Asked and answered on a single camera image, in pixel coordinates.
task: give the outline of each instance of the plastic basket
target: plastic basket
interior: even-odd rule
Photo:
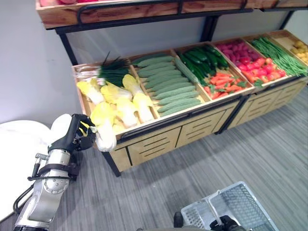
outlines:
[[[194,225],[200,229],[210,230],[209,225],[216,217],[228,215],[246,230],[279,231],[242,181],[186,206],[181,213],[186,225]]]

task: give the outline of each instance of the robotic arm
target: robotic arm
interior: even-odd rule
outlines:
[[[79,169],[70,163],[74,150],[82,151],[93,146],[95,133],[90,126],[94,126],[86,115],[74,114],[66,117],[70,119],[69,127],[62,124],[57,134],[64,134],[60,139],[48,146],[48,155],[37,154],[36,163],[31,177],[35,183],[24,192],[14,203],[14,210],[18,209],[18,201],[33,188],[33,194],[23,207],[14,231],[46,231],[59,207],[62,194],[67,189],[69,181],[76,179]],[[39,170],[42,160],[46,165]]]

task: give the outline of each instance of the gray carpet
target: gray carpet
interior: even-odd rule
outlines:
[[[102,155],[79,156],[51,231],[135,231],[172,226],[179,211],[245,181],[280,231],[308,227],[308,88],[253,121],[155,158],[116,178]],[[0,224],[12,230],[11,216]]]

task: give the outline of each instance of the white table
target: white table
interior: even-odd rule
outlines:
[[[27,177],[32,174],[35,154],[47,154],[49,141],[50,129],[39,122],[18,120],[0,124],[0,221],[13,212],[16,198],[33,183]]]

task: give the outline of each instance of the green bean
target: green bean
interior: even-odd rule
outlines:
[[[263,55],[269,57],[280,68],[286,71],[288,75],[306,75],[307,68],[298,60],[290,56],[281,47],[273,44],[267,37],[260,37],[251,42],[251,44],[259,50]]]

